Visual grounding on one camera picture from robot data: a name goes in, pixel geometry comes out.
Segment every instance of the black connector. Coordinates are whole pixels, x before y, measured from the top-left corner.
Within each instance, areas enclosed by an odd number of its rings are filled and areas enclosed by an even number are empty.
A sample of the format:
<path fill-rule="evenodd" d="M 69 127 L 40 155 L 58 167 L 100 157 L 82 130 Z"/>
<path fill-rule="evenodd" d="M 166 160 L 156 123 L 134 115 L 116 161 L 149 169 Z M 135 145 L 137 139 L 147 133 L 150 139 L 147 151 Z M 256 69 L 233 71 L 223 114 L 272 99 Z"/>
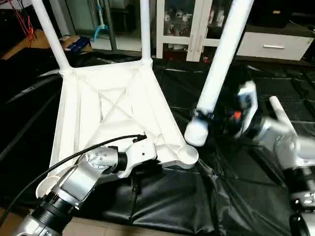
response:
<path fill-rule="evenodd" d="M 50 192 L 31 215 L 50 229 L 62 233 L 72 219 L 73 210 L 72 205 Z"/>

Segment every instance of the black cable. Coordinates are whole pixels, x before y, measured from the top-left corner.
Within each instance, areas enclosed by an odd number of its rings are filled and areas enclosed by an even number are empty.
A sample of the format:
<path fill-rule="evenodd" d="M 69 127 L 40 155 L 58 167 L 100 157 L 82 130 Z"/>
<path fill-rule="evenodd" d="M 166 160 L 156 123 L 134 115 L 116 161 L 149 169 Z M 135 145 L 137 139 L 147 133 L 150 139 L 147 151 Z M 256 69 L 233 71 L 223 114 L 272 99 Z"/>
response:
<path fill-rule="evenodd" d="M 48 170 L 46 170 L 45 172 L 41 173 L 39 176 L 37 176 L 34 180 L 32 180 L 28 185 L 26 185 L 22 191 L 13 199 L 13 201 L 10 203 L 10 205 L 6 208 L 5 212 L 3 213 L 3 215 L 1 216 L 0 218 L 0 228 L 1 226 L 3 225 L 6 217 L 8 216 L 11 208 L 13 207 L 13 205 L 15 204 L 15 202 L 19 199 L 19 197 L 25 192 L 25 190 L 27 190 L 32 184 L 34 184 L 36 181 L 38 181 L 40 178 L 42 178 L 43 176 L 47 175 L 49 172 L 51 172 L 52 170 L 54 170 L 55 168 L 61 166 L 63 163 L 79 156 L 79 155 L 82 155 L 88 151 L 91 151 L 95 148 L 98 148 L 100 146 L 103 146 L 103 145 L 106 145 L 106 144 L 109 144 L 109 143 L 112 143 L 114 141 L 117 141 L 117 140 L 121 140 L 121 139 L 129 139 L 129 138 L 137 138 L 137 137 L 141 137 L 141 135 L 139 134 L 133 134 L 133 135 L 126 135 L 126 136 L 121 136 L 121 137 L 118 137 L 118 138 L 114 138 L 114 139 L 110 139 L 110 140 L 107 140 L 105 142 L 102 142 L 102 143 L 99 143 L 99 144 L 95 144 L 91 147 L 88 147 L 87 149 L 84 149 L 82 151 L 79 151 L 67 158 L 65 158 L 64 160 L 56 163 L 55 165 L 53 165 L 52 167 L 50 167 Z"/>

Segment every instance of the white plastic chair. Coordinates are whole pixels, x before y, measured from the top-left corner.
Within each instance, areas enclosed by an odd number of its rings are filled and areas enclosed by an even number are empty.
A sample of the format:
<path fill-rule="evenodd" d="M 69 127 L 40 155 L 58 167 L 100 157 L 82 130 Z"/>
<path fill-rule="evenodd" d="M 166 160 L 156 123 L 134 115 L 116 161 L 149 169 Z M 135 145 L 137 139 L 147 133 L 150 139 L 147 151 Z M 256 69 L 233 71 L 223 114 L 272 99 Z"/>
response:
<path fill-rule="evenodd" d="M 32 3 L 63 77 L 50 166 L 93 144 L 145 132 L 156 144 L 162 165 L 191 168 L 198 152 L 186 144 L 152 71 L 149 0 L 140 0 L 142 59 L 81 68 L 69 65 L 42 0 Z M 120 151 L 130 144 L 112 143 Z M 37 187 L 37 197 L 74 162 L 52 171 Z"/>

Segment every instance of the drawer handle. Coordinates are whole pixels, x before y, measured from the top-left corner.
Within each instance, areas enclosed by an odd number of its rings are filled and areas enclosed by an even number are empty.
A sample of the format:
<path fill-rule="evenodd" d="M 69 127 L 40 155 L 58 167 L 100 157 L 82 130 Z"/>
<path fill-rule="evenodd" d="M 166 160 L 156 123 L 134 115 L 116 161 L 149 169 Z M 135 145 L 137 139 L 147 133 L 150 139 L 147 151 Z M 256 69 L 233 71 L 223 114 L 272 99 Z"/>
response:
<path fill-rule="evenodd" d="M 284 46 L 264 44 L 264 48 L 285 49 Z"/>

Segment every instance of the metal stand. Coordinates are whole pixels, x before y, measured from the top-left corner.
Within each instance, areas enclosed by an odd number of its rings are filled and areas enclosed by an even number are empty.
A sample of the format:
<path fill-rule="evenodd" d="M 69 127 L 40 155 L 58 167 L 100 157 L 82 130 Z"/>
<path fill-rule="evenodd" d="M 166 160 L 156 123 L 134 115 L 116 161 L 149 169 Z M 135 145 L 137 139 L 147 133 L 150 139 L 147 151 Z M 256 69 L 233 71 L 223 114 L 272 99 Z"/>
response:
<path fill-rule="evenodd" d="M 112 17 L 110 14 L 109 0 L 103 0 L 103 3 L 104 3 L 105 10 L 106 10 L 107 23 L 108 23 L 108 27 L 109 27 L 110 45 L 112 47 L 112 51 L 116 51 L 117 45 L 116 45 L 116 39 L 115 39 L 115 35 L 114 35 L 114 27 L 113 27 Z"/>

